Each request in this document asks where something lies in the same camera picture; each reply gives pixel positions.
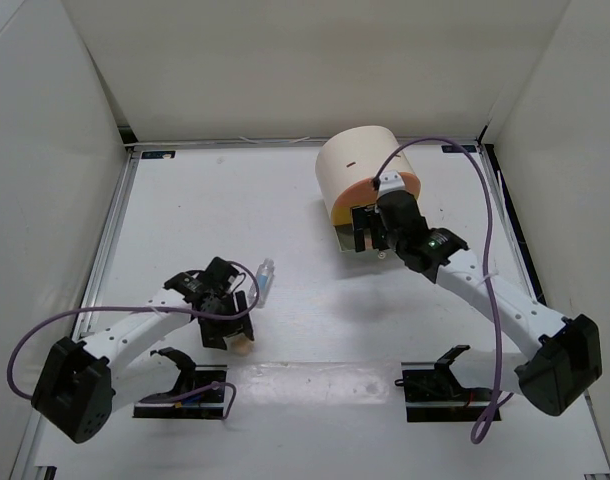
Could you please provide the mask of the clear bottle blue label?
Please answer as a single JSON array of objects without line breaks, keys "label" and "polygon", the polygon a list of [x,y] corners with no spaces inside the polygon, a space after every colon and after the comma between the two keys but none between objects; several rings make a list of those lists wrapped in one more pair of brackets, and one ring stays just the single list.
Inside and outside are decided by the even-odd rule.
[{"label": "clear bottle blue label", "polygon": [[258,267],[255,279],[256,283],[252,284],[248,292],[248,302],[256,303],[256,306],[261,308],[264,306],[275,273],[275,263],[271,258],[266,258]]}]

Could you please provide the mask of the pale bottom drawer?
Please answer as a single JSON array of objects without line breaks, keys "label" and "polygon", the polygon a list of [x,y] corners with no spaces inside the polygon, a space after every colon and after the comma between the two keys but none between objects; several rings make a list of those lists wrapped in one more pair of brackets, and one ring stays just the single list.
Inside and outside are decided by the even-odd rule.
[{"label": "pale bottom drawer", "polygon": [[388,247],[385,247],[384,249],[380,248],[379,251],[367,250],[365,252],[357,253],[354,250],[352,224],[335,226],[335,233],[337,236],[339,249],[343,253],[351,252],[352,254],[360,254],[363,256],[370,254],[379,260],[385,260],[388,257]]}]

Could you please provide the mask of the yellow drawer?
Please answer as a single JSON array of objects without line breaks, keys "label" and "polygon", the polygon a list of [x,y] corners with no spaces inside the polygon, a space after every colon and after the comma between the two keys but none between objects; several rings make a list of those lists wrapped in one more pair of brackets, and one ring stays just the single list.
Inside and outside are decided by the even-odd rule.
[{"label": "yellow drawer", "polygon": [[330,219],[333,226],[342,226],[352,223],[351,210],[355,207],[354,204],[347,202],[336,202],[331,210]]}]

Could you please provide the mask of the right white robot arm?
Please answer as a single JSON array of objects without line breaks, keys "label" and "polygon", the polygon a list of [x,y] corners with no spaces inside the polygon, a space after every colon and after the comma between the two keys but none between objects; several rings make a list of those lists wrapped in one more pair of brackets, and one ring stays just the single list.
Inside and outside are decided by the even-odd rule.
[{"label": "right white robot arm", "polygon": [[445,228],[431,228],[405,190],[354,207],[355,249],[392,250],[405,266],[466,301],[518,347],[501,368],[501,388],[524,396],[550,416],[561,415],[602,374],[597,324],[571,319],[531,299],[500,277],[484,274],[467,243]]}]

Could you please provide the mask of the beige makeup sponge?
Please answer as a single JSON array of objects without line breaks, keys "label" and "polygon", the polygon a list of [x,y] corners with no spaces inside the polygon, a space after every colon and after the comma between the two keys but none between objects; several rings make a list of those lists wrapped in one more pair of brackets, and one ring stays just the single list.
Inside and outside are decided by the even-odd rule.
[{"label": "beige makeup sponge", "polygon": [[254,349],[254,342],[242,336],[231,342],[232,351],[239,356],[247,356]]}]

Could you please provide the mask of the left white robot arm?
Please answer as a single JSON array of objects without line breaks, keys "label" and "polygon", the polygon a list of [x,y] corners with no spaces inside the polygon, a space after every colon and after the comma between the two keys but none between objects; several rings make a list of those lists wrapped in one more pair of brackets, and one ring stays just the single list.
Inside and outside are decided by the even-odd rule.
[{"label": "left white robot arm", "polygon": [[192,322],[206,348],[224,349],[227,338],[237,335],[252,340],[254,307],[239,290],[238,278],[254,276],[238,262],[215,257],[203,270],[166,280],[144,305],[121,307],[125,316],[114,325],[82,340],[58,340],[30,396],[32,408],[80,444],[127,405],[180,408],[210,391],[234,391],[225,380],[194,380],[195,362],[162,342]]}]

